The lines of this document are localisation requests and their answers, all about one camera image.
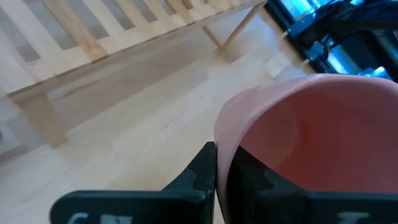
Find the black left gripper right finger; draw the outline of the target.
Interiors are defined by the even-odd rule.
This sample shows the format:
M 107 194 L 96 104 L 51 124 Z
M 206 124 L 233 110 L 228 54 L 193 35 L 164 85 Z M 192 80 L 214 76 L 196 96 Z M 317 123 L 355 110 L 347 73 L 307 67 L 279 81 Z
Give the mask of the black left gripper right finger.
M 398 195 L 300 188 L 238 147 L 227 180 L 232 224 L 398 224 Z

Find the wooden slatted rack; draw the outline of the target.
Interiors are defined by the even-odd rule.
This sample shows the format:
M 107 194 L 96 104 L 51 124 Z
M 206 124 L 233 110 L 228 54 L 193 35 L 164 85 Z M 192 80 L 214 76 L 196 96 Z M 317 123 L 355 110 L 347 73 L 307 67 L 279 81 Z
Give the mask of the wooden slatted rack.
M 67 140 L 47 94 L 151 42 L 247 9 L 227 49 L 267 0 L 0 0 L 0 90 L 52 147 Z

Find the pink mug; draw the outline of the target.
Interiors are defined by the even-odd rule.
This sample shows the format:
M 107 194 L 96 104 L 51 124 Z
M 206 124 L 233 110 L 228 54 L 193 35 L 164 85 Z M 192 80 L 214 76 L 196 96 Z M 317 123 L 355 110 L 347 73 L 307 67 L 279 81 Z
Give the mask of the pink mug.
M 226 224 L 238 147 L 305 190 L 398 195 L 398 84 L 384 78 L 316 74 L 244 90 L 223 105 L 214 139 Z

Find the black metal table frame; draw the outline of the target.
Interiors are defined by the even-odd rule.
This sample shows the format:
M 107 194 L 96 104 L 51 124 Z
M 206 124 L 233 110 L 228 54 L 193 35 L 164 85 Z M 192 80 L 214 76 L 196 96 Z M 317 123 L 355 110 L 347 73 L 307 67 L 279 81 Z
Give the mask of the black metal table frame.
M 298 21 L 294 17 L 293 10 L 288 9 L 282 0 L 269 0 L 264 9 L 280 29 L 277 44 L 283 53 L 291 59 L 296 68 L 301 68 L 306 74 L 315 73 L 304 48 L 290 36 L 291 26 Z

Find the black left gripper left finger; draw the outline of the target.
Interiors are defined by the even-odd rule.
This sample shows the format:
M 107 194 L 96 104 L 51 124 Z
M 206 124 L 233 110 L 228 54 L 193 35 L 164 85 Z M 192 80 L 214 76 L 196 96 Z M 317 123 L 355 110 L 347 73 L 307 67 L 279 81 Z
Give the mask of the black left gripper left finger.
M 216 145 L 206 142 L 162 190 L 78 190 L 60 197 L 51 224 L 212 224 Z

